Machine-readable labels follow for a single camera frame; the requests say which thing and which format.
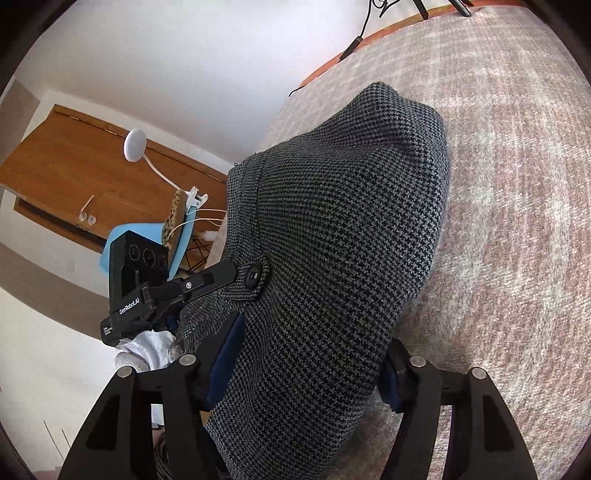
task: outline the blue chair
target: blue chair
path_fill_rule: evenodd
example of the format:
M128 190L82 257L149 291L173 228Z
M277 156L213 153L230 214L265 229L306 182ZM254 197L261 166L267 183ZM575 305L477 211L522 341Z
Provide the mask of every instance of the blue chair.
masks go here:
M168 280L172 280L174 276L178 272L178 268L183 260L183 256L187 251L187 247L189 246L189 242L191 240L191 234L193 232L193 225L195 218L197 217L197 208L191 207L189 213L185 215L184 221L190 222L186 223L181 227L181 235L178 239L177 248L174 251L174 256L172 262L170 262L170 268L168 270ZM162 243L162 228L164 227L163 223L126 223L124 225L118 225L113 228L109 234L109 238L107 239L107 243L105 245L105 249L103 250L102 255L100 256L99 260L99 267L100 269L105 272L107 275L109 274L109 251L111 250L111 242L116 238L120 237L123 233L131 230L132 232L137 233L138 235L144 236L156 243Z

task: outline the white wall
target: white wall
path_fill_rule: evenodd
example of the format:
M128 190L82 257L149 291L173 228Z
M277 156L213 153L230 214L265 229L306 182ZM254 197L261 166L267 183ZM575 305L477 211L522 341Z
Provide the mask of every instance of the white wall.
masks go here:
M14 80L15 80L15 76L13 75L12 77L10 77L10 80L8 81L7 85L4 87L2 94L0 94L0 103L2 103L4 101L4 97L6 97L8 91L10 90L10 87L14 83Z
M46 119L55 104L73 108L129 130L141 128L149 139L198 159L223 173L228 173L232 167L225 160L153 125L111 108L53 90L46 91L41 98L41 103L25 132L25 137ZM63 238L15 212L14 201L15 196L12 193L4 193L0 205L0 242L47 271L75 285L108 297L109 281L98 266L100 254Z
M287 94L359 35L367 9L367 0L78 0L17 78L38 98L71 93L237 162ZM416 13L411 0L381 19L375 9L366 36Z
M0 421L32 471L63 461L115 372L115 349L29 308L0 288Z

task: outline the houndstooth fabric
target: houndstooth fabric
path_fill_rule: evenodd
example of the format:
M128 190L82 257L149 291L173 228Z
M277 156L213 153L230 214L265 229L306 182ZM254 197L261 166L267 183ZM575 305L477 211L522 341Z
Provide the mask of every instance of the houndstooth fabric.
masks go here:
M189 304L179 337L195 352L227 314L246 317L207 424L236 480L316 480L334 467L429 272L448 180L437 112L383 83L232 169L224 258L238 278Z

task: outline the black stand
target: black stand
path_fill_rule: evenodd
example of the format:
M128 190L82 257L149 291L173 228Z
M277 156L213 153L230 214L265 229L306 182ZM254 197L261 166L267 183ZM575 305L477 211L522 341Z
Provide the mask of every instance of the black stand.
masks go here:
M120 272L114 271L110 279L118 275ZM114 304L111 314L100 323L100 338L106 345L117 346L122 338L133 339L144 330L166 330L167 316L235 278L236 267L225 260L187 278L142 283Z
M413 2L415 4L415 6L417 7L418 12L421 14L421 17L423 18L423 20L428 20L429 19L429 12L427 12L427 9L425 8L425 5L423 4L423 2L421 0L413 0ZM463 16L463 17L471 17L472 16L470 11L465 7L465 5L468 5L470 7L474 6L470 0L462 0L462 2L460 2L459 0L449 0L449 2L454 7L456 7L456 10L458 12L460 12L461 16ZM386 10L395 4L396 3L389 4L389 3L385 2L384 6L382 6L382 8L381 8L382 11L380 12L379 17L382 18L382 15L384 15L386 13Z
M243 339L244 319L235 313L197 355L183 355L161 370L117 370L78 432L59 480L156 480L153 403L164 406L174 479L219 479L225 465L199 411L223 398Z
M537 480L521 433L482 368L441 371L393 339L378 388L404 413L381 480L427 478L442 405L453 406L443 480Z

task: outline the black cable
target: black cable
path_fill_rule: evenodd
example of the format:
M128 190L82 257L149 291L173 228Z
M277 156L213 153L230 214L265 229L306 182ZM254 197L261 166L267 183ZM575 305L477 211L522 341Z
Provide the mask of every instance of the black cable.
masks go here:
M158 480L173 480L173 472L170 469L166 451L166 432L160 434L160 438L154 445L154 464Z
M387 5L387 3L388 3L388 2L387 2L387 0L382 0L382 5L377 5L377 4L375 3L375 0L372 0L372 3L374 4L374 7L375 7L375 8L377 8L377 9L380 9L380 8L383 8L383 7L384 7L384 5Z
M365 22L363 23L363 28L361 29L361 35L359 35L355 40L353 40L353 43L351 45L349 45L349 48L347 48L347 50L345 50L345 52L343 52L343 54L339 57L339 61L344 60L349 55L351 55L353 53L353 51L359 46L359 44L363 40L363 34L365 33L365 29L368 26L368 22L369 22L369 17L371 15L371 8L372 8L372 6L375 7L375 8L377 8L378 10L381 10L382 11L381 14L380 14L380 18L381 18L382 15L384 14L384 12L388 8L390 8L392 5L397 4L399 1L400 0L394 0L394 2L392 2L392 3L389 4L388 3L388 0L382 0L382 4L381 5L378 5L376 3L376 0L369 0L368 14L367 14L367 17L365 17ZM293 93L296 93L298 90L301 90L306 85L308 85L308 84L306 83L305 85L302 85L302 86L296 88L295 90L292 90L287 97L289 98Z
M368 16L365 17L365 23L363 24L363 29L361 30L361 33L359 34L360 37L363 37L363 34L365 33L365 27L368 26L369 16L371 15L371 6L373 4L374 4L374 0L369 0Z
M296 88L295 90L292 90L292 91L291 91L291 93L295 93L295 92L297 92L298 90L301 90L301 89L302 89L302 88L304 88L306 85L302 85L301 87L298 87L298 88Z

